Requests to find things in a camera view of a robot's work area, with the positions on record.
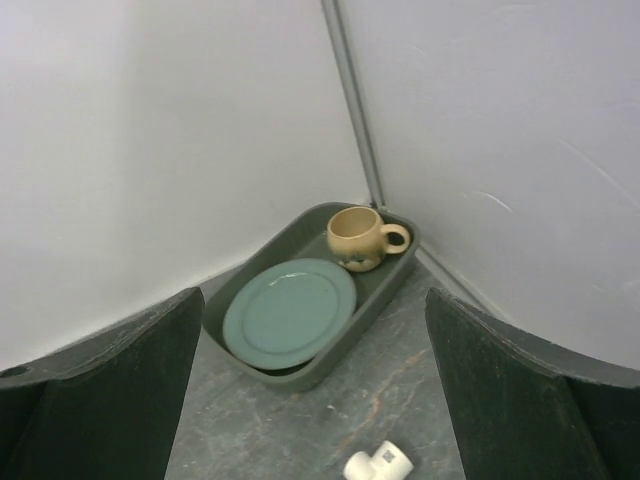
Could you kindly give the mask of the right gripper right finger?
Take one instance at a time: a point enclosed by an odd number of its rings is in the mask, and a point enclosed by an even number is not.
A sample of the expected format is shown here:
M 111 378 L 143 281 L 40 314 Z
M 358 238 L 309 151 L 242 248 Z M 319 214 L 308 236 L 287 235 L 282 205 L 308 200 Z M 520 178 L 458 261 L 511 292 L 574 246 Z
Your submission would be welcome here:
M 639 373 L 505 323 L 442 288 L 425 320 L 469 479 L 636 479 Z

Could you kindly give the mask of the teal round plate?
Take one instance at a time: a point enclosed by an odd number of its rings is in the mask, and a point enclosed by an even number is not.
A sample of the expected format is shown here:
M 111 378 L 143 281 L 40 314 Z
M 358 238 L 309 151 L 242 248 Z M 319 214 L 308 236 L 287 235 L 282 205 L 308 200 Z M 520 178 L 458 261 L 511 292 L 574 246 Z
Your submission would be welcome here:
M 222 323 L 228 350 L 245 364 L 282 370 L 311 360 L 350 320 L 357 304 L 351 275 L 328 260 L 273 266 L 233 298 Z

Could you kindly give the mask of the white pvc elbow right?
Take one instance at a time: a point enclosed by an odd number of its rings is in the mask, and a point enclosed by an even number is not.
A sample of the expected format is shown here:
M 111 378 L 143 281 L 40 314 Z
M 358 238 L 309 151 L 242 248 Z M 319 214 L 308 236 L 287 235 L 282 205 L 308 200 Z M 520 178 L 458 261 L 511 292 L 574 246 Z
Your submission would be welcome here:
M 414 464 L 394 443 L 384 441 L 373 455 L 353 454 L 343 468 L 346 480 L 404 480 Z

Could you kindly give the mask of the dark green rectangular tray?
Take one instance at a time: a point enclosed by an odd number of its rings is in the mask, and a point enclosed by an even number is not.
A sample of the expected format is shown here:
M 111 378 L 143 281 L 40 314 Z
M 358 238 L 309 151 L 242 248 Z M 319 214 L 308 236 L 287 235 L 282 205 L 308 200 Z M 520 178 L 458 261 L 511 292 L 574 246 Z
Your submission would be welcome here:
M 408 250 L 387 257 L 370 272 L 352 275 L 356 289 L 355 312 L 339 329 L 337 338 L 311 360 L 286 369 L 260 369 L 235 358 L 223 339 L 224 315 L 241 288 L 267 268 L 284 261 L 301 258 L 328 260 L 331 254 L 326 240 L 327 223 L 334 214 L 349 206 L 343 202 L 327 202 L 301 213 L 253 254 L 207 301 L 203 328 L 224 360 L 270 387 L 303 392 L 322 382 L 358 343 L 413 269 L 420 232 L 412 222 L 395 214 L 383 212 L 381 217 L 409 231 L 412 241 Z

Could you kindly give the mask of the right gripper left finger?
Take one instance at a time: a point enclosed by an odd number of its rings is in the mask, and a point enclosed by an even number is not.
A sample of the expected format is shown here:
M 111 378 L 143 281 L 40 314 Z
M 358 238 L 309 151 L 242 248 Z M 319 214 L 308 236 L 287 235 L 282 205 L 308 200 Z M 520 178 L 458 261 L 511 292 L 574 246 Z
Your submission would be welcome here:
M 201 332 L 189 288 L 1 373 L 4 479 L 162 479 Z

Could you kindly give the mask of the beige ceramic mug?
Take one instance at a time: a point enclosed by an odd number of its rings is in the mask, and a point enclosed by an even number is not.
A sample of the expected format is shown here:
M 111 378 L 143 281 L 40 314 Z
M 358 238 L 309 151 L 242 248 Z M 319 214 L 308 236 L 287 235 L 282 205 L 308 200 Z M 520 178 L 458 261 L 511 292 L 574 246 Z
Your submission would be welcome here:
M 327 223 L 329 250 L 350 272 L 364 273 L 377 268 L 387 255 L 404 253 L 411 240 L 407 228 L 385 223 L 370 207 L 343 209 Z

